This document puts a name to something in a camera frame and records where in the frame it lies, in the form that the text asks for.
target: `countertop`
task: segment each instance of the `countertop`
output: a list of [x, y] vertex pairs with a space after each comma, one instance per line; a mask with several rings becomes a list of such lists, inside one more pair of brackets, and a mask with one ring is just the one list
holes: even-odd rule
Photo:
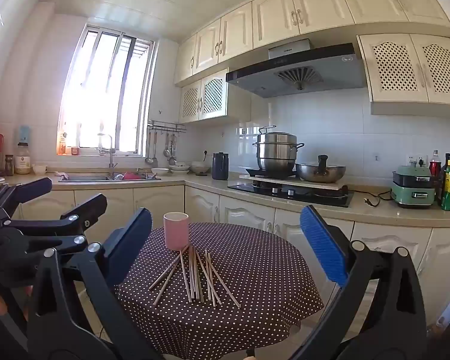
[[[18, 183], [29, 183], [41, 179], [44, 176], [39, 175], [14, 175], [7, 177], [5, 182], [10, 185]], [[260, 204], [263, 206], [278, 208], [287, 211], [300, 212], [307, 203], [295, 202], [270, 196], [262, 196], [248, 192], [241, 192], [228, 188], [229, 185], [235, 185], [245, 182], [233, 175], [233, 179], [228, 181], [213, 180], [210, 175], [196, 176], [170, 175], [162, 176], [161, 180], [149, 181], [92, 181], [92, 182], [67, 182], [59, 183], [60, 177], [47, 173], [46, 177], [52, 180], [52, 190], [106, 190], [113, 188], [146, 188], [161, 187], [169, 185], [186, 185], [198, 188], [200, 190], [217, 193], [222, 196], [228, 196], [234, 199], [244, 200], [246, 202]], [[443, 211], [437, 205], [428, 209], [404, 209], [397, 206], [393, 201], [380, 202], [378, 207], [370, 207], [365, 204], [364, 198], [370, 197], [372, 202], [376, 199], [364, 193], [355, 192], [349, 207], [331, 207], [315, 204], [314, 207], [324, 218], [344, 219], [362, 223], [377, 225], [405, 226], [405, 227], [450, 227], [450, 211]]]

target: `green electric cooker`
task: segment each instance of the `green electric cooker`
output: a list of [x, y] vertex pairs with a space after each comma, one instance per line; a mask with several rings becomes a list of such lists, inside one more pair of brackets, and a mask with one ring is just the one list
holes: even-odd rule
[[400, 207], [430, 207], [435, 200], [434, 180], [430, 169], [420, 166], [399, 166], [394, 172], [390, 195]]

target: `pile of chopsticks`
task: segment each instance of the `pile of chopsticks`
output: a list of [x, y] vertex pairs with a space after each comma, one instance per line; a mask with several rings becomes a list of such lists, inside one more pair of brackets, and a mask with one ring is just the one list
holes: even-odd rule
[[[185, 270], [185, 264], [183, 262], [183, 256], [187, 251], [188, 251], [188, 277], [190, 278], [190, 283], [187, 280], [187, 273]], [[205, 302], [202, 293], [202, 285], [200, 283], [200, 272], [198, 268], [198, 265], [200, 265], [200, 268], [202, 269], [202, 272], [205, 275], [205, 278], [207, 279], [207, 300], [211, 301], [214, 307], [216, 306], [216, 303], [222, 305], [222, 301], [218, 297], [214, 288], [214, 274], [215, 274], [218, 281], [222, 284], [223, 288], [228, 293], [231, 300], [233, 300], [234, 304], [238, 308], [240, 308], [240, 303], [236, 301], [235, 297], [230, 292], [227, 285], [222, 280], [221, 276], [213, 266], [212, 255], [209, 252], [207, 252], [207, 250], [205, 250], [205, 265], [204, 265], [200, 257], [200, 254], [193, 245], [188, 245], [184, 247], [180, 251], [180, 254], [168, 266], [168, 268], [165, 269], [163, 273], [158, 277], [158, 279], [156, 279], [154, 283], [148, 288], [149, 290], [152, 290], [166, 276], [166, 280], [163, 283], [162, 288], [160, 289], [160, 292], [158, 293], [157, 297], [155, 298], [154, 306], [156, 306], [159, 303], [160, 298], [162, 297], [162, 294], [165, 291], [165, 288], [167, 288], [168, 282], [172, 278], [173, 273], [175, 272], [175, 269], [179, 264], [179, 260], [182, 266], [183, 280], [185, 282], [185, 290], [187, 292], [189, 303], [192, 303], [193, 300], [198, 300], [200, 303]]]

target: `window frame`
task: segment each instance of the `window frame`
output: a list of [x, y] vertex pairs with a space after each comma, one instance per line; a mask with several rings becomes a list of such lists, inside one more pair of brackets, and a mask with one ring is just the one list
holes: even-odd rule
[[[137, 115], [138, 119], [137, 119], [137, 134], [136, 134], [136, 138], [135, 138], [135, 151], [115, 150], [116, 156], [140, 157], [143, 155], [143, 137], [141, 137], [141, 135], [143, 134], [143, 131], [145, 130], [143, 128], [143, 124], [146, 122], [146, 120], [145, 120], [146, 117], [144, 115], [144, 113], [145, 113], [144, 101], [147, 100], [147, 96], [145, 96], [145, 94], [147, 93], [148, 90], [150, 90], [150, 87], [151, 87], [150, 79], [151, 79], [151, 75], [152, 75], [152, 61], [155, 59], [155, 41], [145, 40], [140, 37], [132, 36], [123, 31], [117, 31], [117, 30], [112, 30], [110, 28], [99, 27], [96, 25], [87, 24], [85, 26], [85, 28], [83, 29], [82, 35], [80, 37], [80, 40], [77, 44], [77, 48], [73, 55], [73, 58], [72, 58], [72, 61], [71, 61], [71, 64], [70, 64], [70, 67], [68, 70], [68, 75], [67, 75], [67, 80], [66, 80], [65, 87], [64, 87], [64, 92], [68, 88], [68, 85], [69, 85], [70, 79], [71, 79], [71, 74], [75, 67], [75, 63], [77, 61], [79, 51], [80, 51], [80, 49], [82, 49], [83, 44], [85, 43], [85, 40], [86, 40], [89, 32], [96, 32], [97, 37], [96, 37], [94, 46], [91, 51], [90, 59], [88, 61], [87, 71], [85, 73], [85, 79], [83, 81], [84, 85], [86, 85], [87, 80], [89, 78], [90, 70], [91, 70], [92, 63], [94, 61], [94, 57], [95, 57], [95, 53], [96, 53], [96, 49], [98, 47], [98, 44], [100, 42], [100, 38], [101, 38], [102, 34], [110, 34], [110, 35], [117, 36], [117, 41], [115, 43], [115, 49], [114, 49], [114, 53], [112, 56], [112, 60], [110, 62], [110, 66], [108, 67], [108, 79], [107, 79], [107, 84], [106, 84], [107, 88], [108, 88], [109, 80], [110, 80], [110, 77], [112, 74], [113, 66], [115, 63], [115, 58], [116, 58], [116, 55], [118, 54], [122, 39], [124, 37], [130, 39], [130, 47], [128, 49], [127, 61], [125, 63], [125, 68], [123, 71], [122, 82], [121, 82], [121, 87], [120, 87], [120, 95], [119, 95], [119, 99], [118, 99], [118, 108], [117, 108], [116, 125], [115, 125], [115, 142], [113, 143], [114, 148], [119, 146], [120, 129], [121, 129], [121, 111], [122, 111], [123, 99], [124, 99], [124, 95], [125, 95], [125, 84], [127, 82], [128, 69], [130, 68], [130, 61], [131, 61], [131, 58], [133, 55], [133, 50], [135, 48], [135, 43], [137, 42], [137, 40], [139, 40], [141, 43], [146, 44], [148, 47], [147, 63], [146, 63], [146, 68], [145, 68], [145, 74], [143, 76], [142, 91], [140, 93], [139, 111], [138, 111], [138, 115]], [[58, 123], [58, 133], [57, 133], [58, 141], [60, 140], [59, 132], [63, 131], [64, 127], [65, 127], [65, 119], [64, 119], [64, 115], [62, 114], [62, 105], [60, 105], [60, 117], [59, 117], [59, 123]], [[77, 128], [77, 137], [76, 137], [76, 142], [75, 142], [75, 146], [80, 147], [80, 155], [103, 155], [103, 153], [104, 153], [104, 150], [102, 147], [102, 138], [103, 137], [99, 136], [99, 139], [98, 139], [99, 144], [98, 144], [98, 147], [96, 147], [96, 148], [95, 147], [82, 147], [82, 146], [80, 146], [80, 131], [81, 131], [81, 129]]]

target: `brown tablecloth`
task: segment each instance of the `brown tablecloth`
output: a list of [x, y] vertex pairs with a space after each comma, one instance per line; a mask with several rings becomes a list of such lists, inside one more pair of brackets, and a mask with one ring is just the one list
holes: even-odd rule
[[[286, 240], [251, 227], [191, 223], [190, 241], [202, 260], [205, 249], [211, 253], [214, 267], [241, 308], [235, 306], [216, 278], [222, 306], [214, 309], [211, 301], [188, 303], [180, 264], [154, 307], [162, 283], [153, 290], [148, 287], [177, 252], [165, 247], [163, 228], [153, 230], [115, 291], [158, 352], [182, 359], [216, 360], [229, 352], [282, 341], [291, 325], [299, 325], [323, 308], [307, 264]], [[184, 262], [188, 278], [188, 258]], [[203, 273], [200, 281], [207, 299]]]

